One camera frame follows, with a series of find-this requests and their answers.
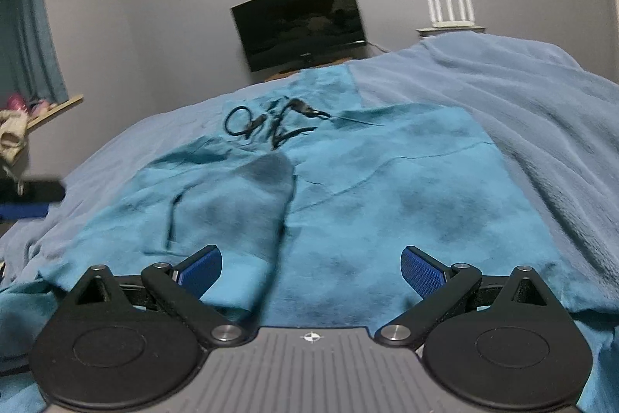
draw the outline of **tv stand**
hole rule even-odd
[[[296,74],[297,72],[299,72],[300,70],[303,70],[303,69],[317,69],[318,67],[330,67],[331,65],[339,65],[340,63],[344,63],[344,62],[347,62],[349,60],[352,60],[352,58],[351,57],[338,58],[338,59],[332,60],[330,62],[318,64],[318,62],[314,61],[311,58],[308,58],[308,59],[304,60],[302,65],[300,65],[298,67],[292,67],[290,69],[286,69],[286,70],[280,71],[277,74],[273,74],[272,76],[269,76],[264,81],[273,81],[273,80],[276,80],[276,79],[287,78],[288,76],[292,76],[293,74]]]

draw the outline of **metal screw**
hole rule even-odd
[[[410,329],[400,324],[391,324],[381,329],[381,336],[390,341],[402,341],[410,336]]]
[[[239,338],[243,332],[240,327],[233,326],[231,324],[222,324],[221,326],[217,326],[210,333],[216,340],[233,341]]]

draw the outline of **window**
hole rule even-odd
[[[18,92],[29,106],[68,100],[44,0],[0,0],[0,109]]]

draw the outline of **gray ribbed plate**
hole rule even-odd
[[[55,406],[47,413],[66,410]],[[439,388],[414,352],[364,327],[263,327],[214,350],[193,381],[144,413],[481,413]]]

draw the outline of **blue gripper pad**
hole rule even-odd
[[[404,280],[406,280],[422,298],[427,298],[436,289],[444,286],[447,282],[443,271],[432,266],[408,247],[402,251],[400,270],[402,271]]]
[[[50,204],[0,204],[0,221],[19,221],[47,216]]]
[[[179,263],[174,270],[178,272],[178,285],[200,298],[222,273],[222,253],[216,246],[209,245]]]

